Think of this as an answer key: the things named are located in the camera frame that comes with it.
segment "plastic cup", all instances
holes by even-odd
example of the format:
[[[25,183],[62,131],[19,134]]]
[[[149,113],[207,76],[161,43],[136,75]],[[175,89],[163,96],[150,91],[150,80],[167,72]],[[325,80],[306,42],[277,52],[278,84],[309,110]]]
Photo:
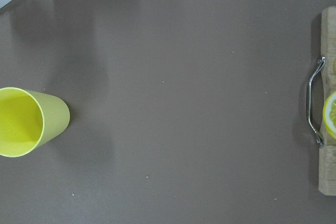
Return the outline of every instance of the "plastic cup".
[[[70,121],[58,97],[19,88],[0,89],[0,155],[23,156],[62,133]]]

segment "gray table surface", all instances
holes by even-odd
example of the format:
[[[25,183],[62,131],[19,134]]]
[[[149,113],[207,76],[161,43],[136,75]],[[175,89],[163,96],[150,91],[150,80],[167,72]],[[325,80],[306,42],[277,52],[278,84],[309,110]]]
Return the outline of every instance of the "gray table surface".
[[[71,123],[28,155],[0,157],[0,222],[335,223],[305,119],[331,5],[10,3],[1,86],[64,99]]]

